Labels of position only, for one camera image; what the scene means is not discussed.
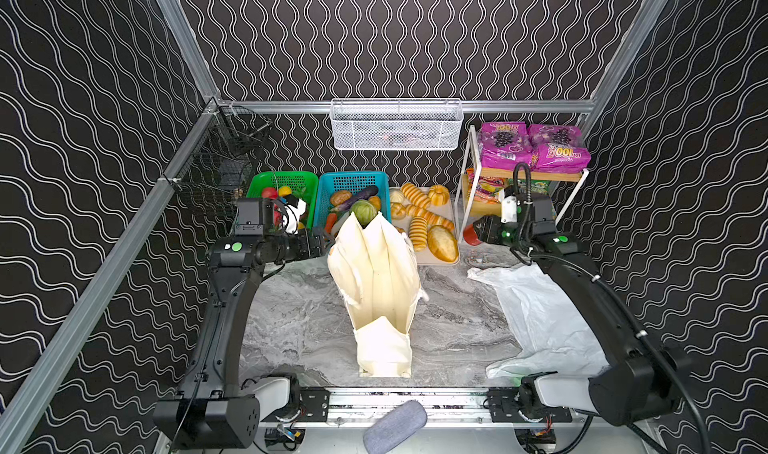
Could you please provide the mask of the orange red snack bag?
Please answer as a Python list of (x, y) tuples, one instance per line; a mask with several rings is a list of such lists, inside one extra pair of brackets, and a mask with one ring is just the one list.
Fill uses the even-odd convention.
[(499, 192), (502, 192), (508, 183), (505, 178), (480, 176), (475, 188), (474, 201), (485, 204), (499, 204)]

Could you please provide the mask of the red soda can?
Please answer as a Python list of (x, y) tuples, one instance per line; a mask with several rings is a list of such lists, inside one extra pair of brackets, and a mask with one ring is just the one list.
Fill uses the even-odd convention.
[(478, 246), (482, 243), (473, 224), (468, 224), (463, 230), (462, 235), (464, 241), (471, 246)]

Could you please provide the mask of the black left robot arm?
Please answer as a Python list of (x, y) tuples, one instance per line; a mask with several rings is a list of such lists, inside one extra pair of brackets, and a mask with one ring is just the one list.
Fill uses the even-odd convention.
[(185, 375), (170, 399), (157, 402), (153, 421), (171, 451), (243, 449), (262, 420), (292, 422), (302, 413), (293, 374), (239, 379), (239, 355), (253, 299), (270, 278), (265, 268), (320, 258), (333, 240), (321, 227), (301, 229), (298, 215), (275, 199), (239, 201), (231, 235), (207, 255), (205, 318)]

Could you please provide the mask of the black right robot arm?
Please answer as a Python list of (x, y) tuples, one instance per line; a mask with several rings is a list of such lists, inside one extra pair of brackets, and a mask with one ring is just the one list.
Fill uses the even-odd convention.
[(477, 242), (506, 246), (526, 266), (535, 266), (563, 290), (595, 335), (606, 368), (592, 376), (555, 371), (523, 377), (517, 405), (522, 416), (537, 419), (558, 408), (596, 417), (616, 427), (627, 427), (657, 452), (663, 447), (637, 422), (674, 412), (686, 405), (698, 433), (701, 450), (712, 450), (704, 416), (684, 379), (690, 359), (684, 350), (652, 336), (626, 303), (602, 278), (586, 247), (573, 234), (558, 230), (553, 203), (532, 191), (532, 173), (521, 162), (512, 170), (512, 184), (503, 201), (516, 204), (510, 221), (486, 215), (470, 227)]

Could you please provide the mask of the cream canvas tote bag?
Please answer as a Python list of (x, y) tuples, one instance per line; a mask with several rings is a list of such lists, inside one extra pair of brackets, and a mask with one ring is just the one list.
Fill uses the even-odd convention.
[(359, 375), (409, 378), (411, 326), (419, 301), (428, 296), (408, 236), (382, 214), (367, 226), (351, 214), (327, 264), (353, 327)]

